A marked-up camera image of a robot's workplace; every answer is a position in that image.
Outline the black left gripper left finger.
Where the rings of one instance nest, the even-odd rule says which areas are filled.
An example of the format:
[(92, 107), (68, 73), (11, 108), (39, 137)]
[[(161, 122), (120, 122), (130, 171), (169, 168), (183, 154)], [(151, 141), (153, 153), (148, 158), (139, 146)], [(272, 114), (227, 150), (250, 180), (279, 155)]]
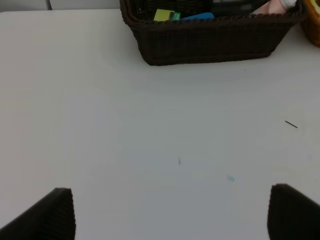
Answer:
[(2, 240), (74, 240), (76, 219), (70, 188), (55, 188), (0, 229)]

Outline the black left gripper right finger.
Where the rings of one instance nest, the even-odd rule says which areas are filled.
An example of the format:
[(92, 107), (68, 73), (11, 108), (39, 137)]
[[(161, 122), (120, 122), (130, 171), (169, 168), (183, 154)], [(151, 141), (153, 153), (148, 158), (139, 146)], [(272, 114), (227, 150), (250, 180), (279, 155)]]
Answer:
[(318, 240), (320, 205), (284, 183), (271, 187), (267, 231), (271, 240)]

